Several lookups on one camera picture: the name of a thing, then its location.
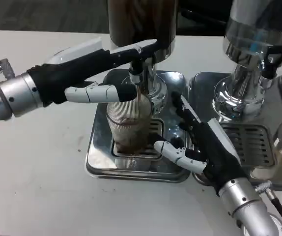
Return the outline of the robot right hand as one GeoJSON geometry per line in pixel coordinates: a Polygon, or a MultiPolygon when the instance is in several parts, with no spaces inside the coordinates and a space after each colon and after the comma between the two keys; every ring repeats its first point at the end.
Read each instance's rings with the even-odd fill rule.
{"type": "Polygon", "coordinates": [[[153,148],[177,166],[204,174],[217,193],[227,182],[246,177],[233,145],[222,143],[228,140],[228,136],[217,120],[201,121],[186,98],[178,92],[172,92],[171,98],[177,115],[183,119],[182,128],[193,137],[197,149],[175,147],[171,141],[150,133],[148,139],[153,148]]]}

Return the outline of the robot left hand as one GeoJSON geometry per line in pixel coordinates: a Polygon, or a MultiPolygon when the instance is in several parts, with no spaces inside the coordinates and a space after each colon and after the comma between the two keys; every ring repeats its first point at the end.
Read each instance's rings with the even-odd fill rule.
{"type": "Polygon", "coordinates": [[[67,58],[66,62],[49,62],[27,70],[34,81],[44,107],[51,103],[67,101],[64,91],[79,85],[92,76],[117,68],[123,64],[144,59],[158,49],[156,39],[147,39],[135,44],[104,50],[101,41],[88,41],[57,53],[52,59],[67,58]]]}

